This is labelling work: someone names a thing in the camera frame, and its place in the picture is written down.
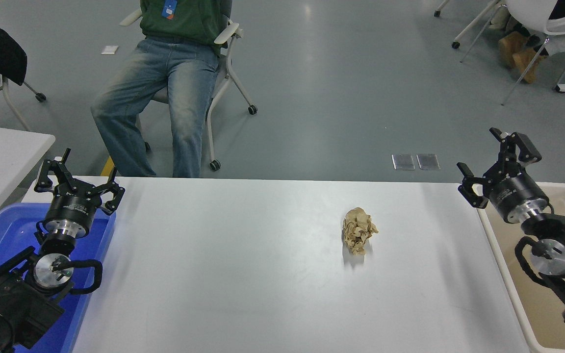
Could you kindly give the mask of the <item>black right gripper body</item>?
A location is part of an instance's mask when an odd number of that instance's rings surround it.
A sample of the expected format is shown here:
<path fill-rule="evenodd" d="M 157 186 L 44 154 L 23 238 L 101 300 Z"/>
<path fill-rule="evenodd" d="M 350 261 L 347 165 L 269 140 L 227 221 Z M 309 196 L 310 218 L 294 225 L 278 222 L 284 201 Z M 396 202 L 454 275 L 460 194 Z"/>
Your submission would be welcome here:
<path fill-rule="evenodd" d="M 514 176 L 491 187 L 491 203 L 502 217 L 517 217 L 529 209 L 543 211 L 548 196 L 529 176 Z"/>

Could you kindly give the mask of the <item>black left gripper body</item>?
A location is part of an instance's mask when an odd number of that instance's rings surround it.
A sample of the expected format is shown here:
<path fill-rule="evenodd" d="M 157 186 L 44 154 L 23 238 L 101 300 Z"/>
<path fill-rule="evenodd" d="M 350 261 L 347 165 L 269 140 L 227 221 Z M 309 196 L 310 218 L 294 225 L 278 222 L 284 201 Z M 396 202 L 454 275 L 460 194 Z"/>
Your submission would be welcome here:
<path fill-rule="evenodd" d="M 76 195 L 58 194 L 50 203 L 44 223 L 66 220 L 76 223 L 83 228 L 91 228 L 96 211 L 97 204 L 92 199 L 88 200 L 86 197 Z"/>

